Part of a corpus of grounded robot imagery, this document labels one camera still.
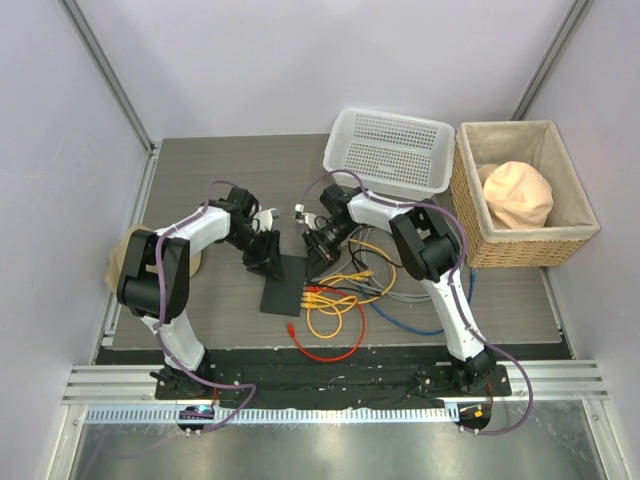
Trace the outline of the black network switch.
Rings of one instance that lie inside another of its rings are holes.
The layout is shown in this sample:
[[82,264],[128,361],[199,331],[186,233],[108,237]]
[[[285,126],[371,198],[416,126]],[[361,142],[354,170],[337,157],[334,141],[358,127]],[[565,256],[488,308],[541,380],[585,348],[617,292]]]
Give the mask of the black network switch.
[[259,311],[265,314],[299,317],[306,282],[307,259],[282,255],[284,276],[280,280],[265,280]]

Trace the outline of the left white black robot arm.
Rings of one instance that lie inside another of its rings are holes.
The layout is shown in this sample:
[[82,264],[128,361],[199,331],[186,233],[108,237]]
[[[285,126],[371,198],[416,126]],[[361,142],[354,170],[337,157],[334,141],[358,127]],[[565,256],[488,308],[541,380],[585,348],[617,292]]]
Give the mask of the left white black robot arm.
[[116,296],[154,335],[164,355],[157,381],[193,399],[216,386],[209,355],[197,339],[186,307],[191,262],[212,244],[228,243],[242,253],[247,271],[284,278],[279,217],[248,190],[234,184],[225,198],[211,197],[194,213],[165,228],[135,230],[127,243]]

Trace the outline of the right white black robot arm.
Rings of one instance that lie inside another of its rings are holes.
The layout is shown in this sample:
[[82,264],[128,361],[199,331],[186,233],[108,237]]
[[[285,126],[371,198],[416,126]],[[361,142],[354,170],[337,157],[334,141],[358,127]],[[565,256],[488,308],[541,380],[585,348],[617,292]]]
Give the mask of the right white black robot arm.
[[306,275],[319,277],[340,258],[341,246],[362,226],[391,235],[404,270],[428,293],[440,319],[457,391],[472,395],[484,388],[496,366],[494,352],[479,332],[464,293],[459,243],[444,210],[430,200],[401,206],[360,187],[326,187],[320,203],[326,223],[309,223],[302,238],[307,250]]

